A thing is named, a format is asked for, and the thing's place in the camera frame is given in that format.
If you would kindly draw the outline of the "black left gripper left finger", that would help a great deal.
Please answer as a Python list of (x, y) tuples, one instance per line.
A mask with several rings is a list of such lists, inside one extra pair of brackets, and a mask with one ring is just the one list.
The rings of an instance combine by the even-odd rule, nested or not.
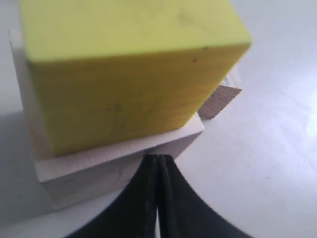
[(145, 155), (129, 184), (97, 217), (69, 238), (154, 238), (158, 156)]

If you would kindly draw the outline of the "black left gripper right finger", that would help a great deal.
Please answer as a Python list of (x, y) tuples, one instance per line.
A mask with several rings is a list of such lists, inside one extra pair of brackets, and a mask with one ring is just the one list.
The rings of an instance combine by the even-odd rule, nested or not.
[(192, 189), (170, 155), (158, 156), (158, 219), (162, 238), (249, 238)]

